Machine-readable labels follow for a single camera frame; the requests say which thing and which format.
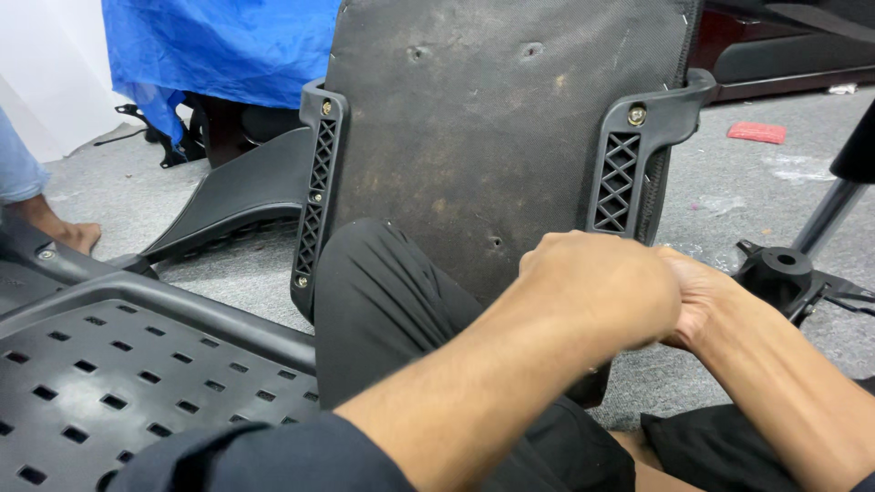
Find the white wall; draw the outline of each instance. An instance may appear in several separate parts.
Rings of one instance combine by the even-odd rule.
[[[40,162],[121,123],[101,0],[0,0],[0,106]]]

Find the metal pole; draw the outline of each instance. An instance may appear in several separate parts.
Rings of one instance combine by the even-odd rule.
[[[814,259],[842,224],[844,217],[854,205],[857,205],[867,187],[868,185],[852,183],[845,179],[836,179],[817,206],[817,210],[808,219],[808,223],[793,241],[792,248]]]

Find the gray carpet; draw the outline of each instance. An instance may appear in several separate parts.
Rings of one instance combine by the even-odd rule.
[[[789,245],[830,187],[824,180],[829,163],[873,99],[875,88],[868,88],[855,95],[787,96],[703,111],[700,131],[673,150],[657,241],[727,269],[738,265],[732,245],[739,238]],[[727,138],[729,127],[742,120],[786,125],[787,142]],[[128,132],[120,128],[101,139]],[[140,136],[87,146],[46,165],[53,172],[46,195],[63,218],[103,226],[96,258],[139,251],[171,223],[209,168],[200,161],[165,170],[158,166],[161,158],[160,146]],[[873,239],[875,193],[869,193],[815,265],[875,288]],[[164,262],[157,270],[165,282],[312,333],[289,300],[293,243],[294,231],[268,233]],[[822,303],[803,332],[846,375],[875,374],[875,318]],[[592,413],[611,428],[631,428],[643,411],[670,416],[727,402],[693,356],[653,347],[615,361],[605,402]]]

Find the rectangular hole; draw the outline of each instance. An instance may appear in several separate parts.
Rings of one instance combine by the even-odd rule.
[[[7,359],[9,359],[10,361],[18,362],[19,364],[23,364],[23,363],[31,360],[31,358],[28,357],[27,355],[24,355],[24,354],[21,354],[18,352],[10,352],[10,353],[6,354],[5,357]]]
[[[109,393],[103,395],[103,398],[101,398],[101,403],[107,406],[111,406],[116,410],[121,410],[122,408],[128,406],[128,402],[122,400],[116,395],[110,395]]]
[[[277,397],[277,395],[274,395],[273,393],[268,393],[265,390],[259,390],[255,395],[266,402],[272,402]]]
[[[115,458],[117,460],[121,461],[122,463],[127,463],[128,461],[131,461],[134,458],[134,454],[126,449],[126,450],[122,451],[121,453],[119,453],[118,456],[116,456]]]
[[[200,410],[200,407],[198,405],[191,402],[186,402],[185,400],[179,400],[179,402],[176,403],[176,406],[192,414]]]
[[[0,436],[8,436],[14,430],[15,427],[0,420]]]
[[[64,432],[62,432],[60,435],[64,436],[67,439],[70,439],[76,444],[82,444],[83,442],[85,442],[85,439],[88,439],[88,434],[84,433],[80,429],[73,427],[72,425],[69,425],[66,429],[64,429]]]
[[[73,365],[79,369],[84,370],[87,373],[95,372],[95,369],[97,369],[97,366],[88,361],[79,361]]]
[[[161,381],[161,378],[158,377],[158,375],[152,374],[148,370],[141,371],[140,374],[138,374],[137,376],[142,377],[143,379],[145,379],[146,381],[148,381],[152,384],[156,384],[156,383],[158,383],[158,381]]]
[[[58,396],[58,391],[49,390],[42,384],[37,386],[33,391],[31,391],[31,393],[44,399],[47,402]]]
[[[173,358],[176,359],[177,361],[180,361],[180,362],[185,363],[185,364],[194,360],[193,358],[189,357],[188,355],[183,355],[183,354],[180,354],[179,352],[177,352],[176,354],[173,354]]]
[[[133,348],[130,345],[128,345],[127,343],[125,343],[123,341],[118,341],[118,340],[110,343],[109,345],[112,345],[113,347],[118,348],[120,350],[124,350],[125,352],[129,352]]]
[[[28,467],[27,465],[24,465],[20,470],[18,470],[18,476],[29,481],[33,485],[39,485],[40,483],[46,481],[46,478],[48,478],[47,474],[44,474],[34,467]]]
[[[159,438],[165,438],[165,437],[173,434],[173,431],[171,431],[167,427],[164,427],[163,425],[159,424],[158,422],[155,422],[154,424],[146,427],[146,430],[155,434]]]
[[[57,341],[67,341],[70,340],[70,335],[61,332],[51,332],[49,333],[49,338],[54,338]]]
[[[213,381],[212,379],[207,379],[204,384],[210,390],[216,390],[216,391],[219,391],[220,393],[225,390],[224,384],[217,383],[217,382]]]

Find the hand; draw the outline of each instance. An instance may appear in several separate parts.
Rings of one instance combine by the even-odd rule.
[[[750,310],[745,305],[759,304],[758,299],[722,271],[671,248],[654,250],[675,274],[681,287],[681,314],[675,332],[662,341],[666,345],[690,350],[724,319],[724,313],[732,310],[746,313]]]
[[[677,280],[652,249],[580,231],[545,235],[507,294],[562,323],[604,328],[619,348],[672,333],[680,311]]]

